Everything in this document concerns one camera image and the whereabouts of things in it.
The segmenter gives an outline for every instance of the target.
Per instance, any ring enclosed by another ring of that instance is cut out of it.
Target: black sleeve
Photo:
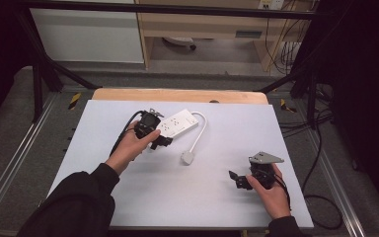
[[[30,216],[17,236],[106,236],[113,214],[111,197],[118,183],[108,165],[92,173],[74,173],[64,179]]]
[[[286,216],[273,220],[269,226],[268,237],[306,237],[298,228],[294,216]]]

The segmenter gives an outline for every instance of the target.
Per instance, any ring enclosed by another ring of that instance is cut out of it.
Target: finger
[[[125,131],[124,133],[124,136],[130,136],[129,134],[131,134],[132,136],[135,136],[135,131],[134,131],[134,128],[129,128]]]
[[[273,187],[273,188],[281,187],[281,185],[279,184],[279,182],[273,182],[272,187]]]
[[[248,180],[248,183],[254,188],[255,191],[257,191],[258,194],[263,194],[265,191],[265,188],[261,183],[255,179],[252,175],[247,175],[246,179]]]
[[[149,144],[150,142],[156,140],[156,138],[158,138],[160,134],[161,134],[161,130],[156,129],[150,132],[149,134],[147,134],[145,137],[141,138],[140,140]]]
[[[134,120],[131,124],[128,125],[128,128],[127,129],[132,129],[134,128],[136,125],[137,125],[138,121],[137,120]]]

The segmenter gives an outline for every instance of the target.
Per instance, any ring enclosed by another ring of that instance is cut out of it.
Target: human hand
[[[118,147],[106,161],[106,164],[113,168],[119,175],[127,168],[130,161],[141,154],[147,145],[156,140],[161,134],[161,131],[156,129],[139,139],[134,133],[135,125],[137,125],[137,121],[132,122],[128,126],[127,132],[118,144]]]
[[[275,164],[272,164],[275,174],[282,179],[281,171]],[[284,216],[290,216],[290,207],[288,206],[287,195],[282,188],[282,186],[275,182],[269,190],[264,188],[261,183],[255,179],[252,175],[247,175],[246,179],[249,184],[254,188],[254,190],[261,197],[264,203],[266,212],[270,215],[272,219],[281,218]]]

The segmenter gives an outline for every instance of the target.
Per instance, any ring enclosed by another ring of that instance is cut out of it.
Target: person
[[[282,174],[278,167],[276,167],[275,164],[272,164],[272,167],[276,176],[282,179]],[[247,175],[246,179],[248,180],[248,183],[252,186],[252,188],[254,188],[257,194],[261,197],[266,212],[272,218],[272,222],[270,222],[268,225],[269,233],[266,236],[310,236],[303,234],[300,231],[294,216],[291,215],[290,206],[288,204],[285,190],[279,183],[275,182],[272,185],[272,188],[267,190],[252,175]]]
[[[94,172],[78,172],[62,180],[27,219],[17,236],[107,236],[115,209],[111,192],[119,182],[119,175],[160,135],[160,130],[154,130],[138,139],[133,132],[136,124],[134,121],[129,125],[117,149]],[[290,214],[285,192],[278,186],[265,190],[252,176],[247,179],[273,219],[269,236],[302,236]]]

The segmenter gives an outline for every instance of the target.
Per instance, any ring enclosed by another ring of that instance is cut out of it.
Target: power outlet socket
[[[161,130],[161,135],[174,138],[196,126],[198,126],[198,120],[185,109],[169,118],[162,119],[156,128]]]
[[[272,0],[261,0],[258,9],[268,10],[270,5],[272,4]]]
[[[261,0],[258,9],[281,10],[284,0]]]

